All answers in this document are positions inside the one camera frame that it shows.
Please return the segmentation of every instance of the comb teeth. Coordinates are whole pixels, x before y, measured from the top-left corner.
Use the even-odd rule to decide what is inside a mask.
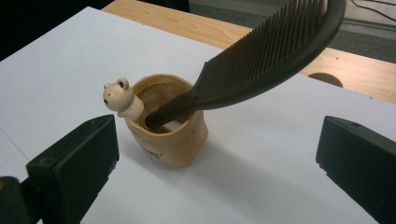
[[[324,0],[294,0],[266,22],[211,59],[198,97],[232,91],[282,63],[310,40],[323,22]]]

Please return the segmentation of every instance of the bear figurine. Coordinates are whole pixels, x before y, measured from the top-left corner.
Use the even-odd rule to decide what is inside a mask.
[[[103,101],[107,108],[118,112],[120,118],[137,121],[144,111],[143,102],[134,95],[125,77],[119,78],[115,83],[105,84]]]

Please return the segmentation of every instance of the black comb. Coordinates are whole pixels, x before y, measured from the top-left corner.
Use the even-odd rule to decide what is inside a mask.
[[[158,128],[195,110],[233,105],[297,74],[337,32],[345,0],[293,0],[218,56],[205,63],[191,90],[146,117]]]

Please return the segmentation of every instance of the table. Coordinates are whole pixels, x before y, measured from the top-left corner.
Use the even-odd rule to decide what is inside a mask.
[[[176,35],[226,49],[251,29],[224,21],[131,0],[116,0],[103,11]],[[331,74],[345,89],[396,104],[396,64],[326,48],[302,75]]]

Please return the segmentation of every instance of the wooden cup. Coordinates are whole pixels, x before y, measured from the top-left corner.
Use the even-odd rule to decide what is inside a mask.
[[[204,111],[195,111],[153,131],[145,128],[144,120],[146,115],[191,87],[180,77],[163,74],[144,77],[133,85],[134,94],[145,105],[145,112],[137,121],[125,119],[126,124],[151,158],[170,167],[189,166],[201,149],[207,138]]]

